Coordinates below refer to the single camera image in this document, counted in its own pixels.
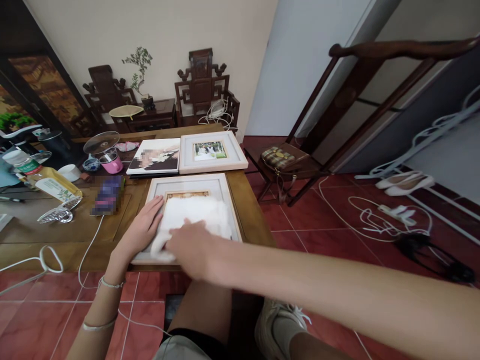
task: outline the white container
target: white container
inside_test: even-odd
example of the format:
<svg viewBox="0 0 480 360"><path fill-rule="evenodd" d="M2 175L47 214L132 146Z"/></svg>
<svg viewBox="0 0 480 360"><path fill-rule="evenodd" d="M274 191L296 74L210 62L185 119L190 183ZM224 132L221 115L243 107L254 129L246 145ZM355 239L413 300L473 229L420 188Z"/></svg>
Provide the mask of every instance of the white container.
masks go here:
<svg viewBox="0 0 480 360"><path fill-rule="evenodd" d="M65 165L60 170L58 170L58 172L70 182L74 182L80 179L80 175L82 174L79 168L76 167L74 164Z"/></svg>

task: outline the photo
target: photo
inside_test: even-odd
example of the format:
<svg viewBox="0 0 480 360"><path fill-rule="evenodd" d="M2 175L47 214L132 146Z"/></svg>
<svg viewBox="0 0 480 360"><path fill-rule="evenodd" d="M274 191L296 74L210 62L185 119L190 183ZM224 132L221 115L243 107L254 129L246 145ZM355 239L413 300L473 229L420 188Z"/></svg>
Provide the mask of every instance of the photo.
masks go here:
<svg viewBox="0 0 480 360"><path fill-rule="evenodd" d="M180 199L188 199L194 197L207 197L210 195L210 191L203 190L203 191L195 191L195 192L183 192L183 191L176 191L176 192L166 192L165 193L165 203L169 201L171 198L180 198Z"/></svg>
<svg viewBox="0 0 480 360"><path fill-rule="evenodd" d="M223 141L197 142L193 144L195 161L227 158Z"/></svg>
<svg viewBox="0 0 480 360"><path fill-rule="evenodd" d="M179 139L144 140L131 161L127 174L177 170L179 154Z"/></svg>

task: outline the label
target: label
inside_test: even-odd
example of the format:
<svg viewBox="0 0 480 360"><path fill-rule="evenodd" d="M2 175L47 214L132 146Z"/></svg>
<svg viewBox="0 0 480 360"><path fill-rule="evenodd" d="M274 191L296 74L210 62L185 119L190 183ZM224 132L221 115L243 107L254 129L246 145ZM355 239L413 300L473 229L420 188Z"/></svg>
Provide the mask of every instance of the label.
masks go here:
<svg viewBox="0 0 480 360"><path fill-rule="evenodd" d="M43 192L57 198L62 203L70 200L74 195L68 191L65 187L60 185L60 183L54 178L47 177L41 179L35 183L35 186L42 190Z"/></svg>
<svg viewBox="0 0 480 360"><path fill-rule="evenodd" d="M30 159L30 161L27 162L26 164L23 164L22 166L17 167L18 170L20 170L22 173L26 175L36 174L40 170L42 170L42 168L43 166L33 159Z"/></svg>

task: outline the sock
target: sock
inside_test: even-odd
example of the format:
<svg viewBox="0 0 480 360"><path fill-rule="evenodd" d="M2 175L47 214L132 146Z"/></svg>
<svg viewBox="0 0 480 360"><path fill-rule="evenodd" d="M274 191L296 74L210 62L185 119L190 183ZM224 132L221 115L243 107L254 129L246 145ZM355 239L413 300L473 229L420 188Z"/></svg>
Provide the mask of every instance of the sock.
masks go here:
<svg viewBox="0 0 480 360"><path fill-rule="evenodd" d="M298 323L287 317L277 317L272 325L273 338L287 360L290 360L290 341L298 333L307 333Z"/></svg>

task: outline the white high heel shoe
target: white high heel shoe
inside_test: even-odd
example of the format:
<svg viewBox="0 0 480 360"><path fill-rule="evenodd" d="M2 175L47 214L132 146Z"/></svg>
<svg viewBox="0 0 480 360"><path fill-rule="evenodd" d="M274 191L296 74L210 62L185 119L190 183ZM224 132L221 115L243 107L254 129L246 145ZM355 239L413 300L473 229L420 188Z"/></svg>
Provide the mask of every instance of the white high heel shoe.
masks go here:
<svg viewBox="0 0 480 360"><path fill-rule="evenodd" d="M394 185L385 190L385 194L390 196L402 196L413 193L420 188L429 188L435 185L433 176L427 175L425 177L416 177L408 182Z"/></svg>
<svg viewBox="0 0 480 360"><path fill-rule="evenodd" d="M375 184L379 189L386 189L392 186L398 186L401 184L409 183L413 179L421 178L424 174L421 171L408 171L398 175L393 175L383 179Z"/></svg>

